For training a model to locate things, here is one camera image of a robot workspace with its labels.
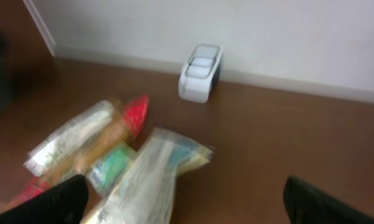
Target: packaged item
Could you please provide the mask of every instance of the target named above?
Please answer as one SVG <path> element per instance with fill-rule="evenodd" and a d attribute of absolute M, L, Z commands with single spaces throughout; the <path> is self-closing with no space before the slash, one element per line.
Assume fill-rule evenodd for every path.
<path fill-rule="evenodd" d="M 119 104 L 103 100 L 71 119 L 29 152 L 30 159 L 24 166 L 41 176 L 109 124 Z"/>
<path fill-rule="evenodd" d="M 211 156 L 187 137 L 155 129 L 110 196 L 81 223 L 169 223 L 178 170 L 196 169 Z"/>
<path fill-rule="evenodd" d="M 93 164 L 87 177 L 99 195 L 104 197 L 110 193 L 111 188 L 131 165 L 135 153 L 122 142 Z"/>
<path fill-rule="evenodd" d="M 143 96 L 124 107 L 125 113 L 114 116 L 112 122 L 102 130 L 97 138 L 92 139 L 81 149 L 75 151 L 57 166 L 44 174 L 51 184 L 59 182 L 75 174 L 87 174 L 91 165 L 103 157 L 120 142 L 127 142 L 142 130 L 149 98 Z"/>

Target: brown floor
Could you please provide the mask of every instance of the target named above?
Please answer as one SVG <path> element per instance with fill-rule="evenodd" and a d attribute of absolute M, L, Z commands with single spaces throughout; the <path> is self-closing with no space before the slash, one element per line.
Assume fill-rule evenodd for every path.
<path fill-rule="evenodd" d="M 52 56 L 22 0 L 0 0 L 0 32 L 6 36 L 7 61 L 12 75 L 29 75 L 31 67 Z"/>
<path fill-rule="evenodd" d="M 0 113 L 0 201 L 32 177 L 27 152 L 100 99 L 151 96 L 141 145 L 163 123 L 216 147 L 182 176 L 172 223 L 288 223 L 282 201 L 297 175 L 374 217 L 374 105 L 220 83 L 206 104 L 181 100 L 177 76 L 59 60 L 55 79 Z"/>

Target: white wall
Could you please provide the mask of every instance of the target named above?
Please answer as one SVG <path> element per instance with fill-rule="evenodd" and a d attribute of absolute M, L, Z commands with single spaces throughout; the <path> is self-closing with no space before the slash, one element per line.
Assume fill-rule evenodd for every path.
<path fill-rule="evenodd" d="M 374 0 L 33 0 L 58 47 L 374 91 Z"/>

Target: small white box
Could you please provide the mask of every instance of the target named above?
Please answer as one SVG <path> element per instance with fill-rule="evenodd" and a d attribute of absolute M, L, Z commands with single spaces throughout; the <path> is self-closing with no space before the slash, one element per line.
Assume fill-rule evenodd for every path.
<path fill-rule="evenodd" d="M 205 103 L 220 78 L 223 49 L 217 45 L 199 44 L 183 65 L 179 80 L 182 99 Z"/>

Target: plastic bag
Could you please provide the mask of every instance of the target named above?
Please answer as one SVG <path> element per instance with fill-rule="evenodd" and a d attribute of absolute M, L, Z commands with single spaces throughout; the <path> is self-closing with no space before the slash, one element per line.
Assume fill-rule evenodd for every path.
<path fill-rule="evenodd" d="M 30 159 L 24 166 L 35 176 L 41 176 L 109 124 L 119 105 L 118 101 L 112 104 L 103 100 L 71 119 L 29 152 Z"/>
<path fill-rule="evenodd" d="M 114 113 L 112 122 L 96 138 L 87 141 L 72 155 L 48 170 L 43 176 L 55 185 L 75 174 L 87 174 L 91 165 L 121 142 L 135 138 L 144 126 L 149 98 L 142 96 L 126 105 L 124 113 Z"/>
<path fill-rule="evenodd" d="M 177 173 L 208 163 L 211 155 L 187 137 L 155 129 L 110 196 L 81 223 L 169 223 Z"/>

